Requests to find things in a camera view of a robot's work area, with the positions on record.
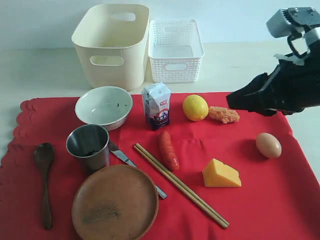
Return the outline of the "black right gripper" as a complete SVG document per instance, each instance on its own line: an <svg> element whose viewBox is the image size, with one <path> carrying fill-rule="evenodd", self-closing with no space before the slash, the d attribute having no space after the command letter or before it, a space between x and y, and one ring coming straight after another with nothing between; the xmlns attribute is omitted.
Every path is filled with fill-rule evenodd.
<svg viewBox="0 0 320 240"><path fill-rule="evenodd" d="M230 109L246 110L265 117L292 115L320 105L320 55L302 58L275 54L278 65L268 75L257 75L246 86L226 96Z"/></svg>

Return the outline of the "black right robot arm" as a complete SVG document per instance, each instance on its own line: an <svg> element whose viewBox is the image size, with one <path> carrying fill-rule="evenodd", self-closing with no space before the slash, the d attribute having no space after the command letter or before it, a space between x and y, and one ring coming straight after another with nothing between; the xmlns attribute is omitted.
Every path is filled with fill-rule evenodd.
<svg viewBox="0 0 320 240"><path fill-rule="evenodd" d="M300 113L320 104L320 14L313 7L279 9L266 23L274 38L285 37L291 53L278 65L227 95L228 107L263 116Z"/></svg>

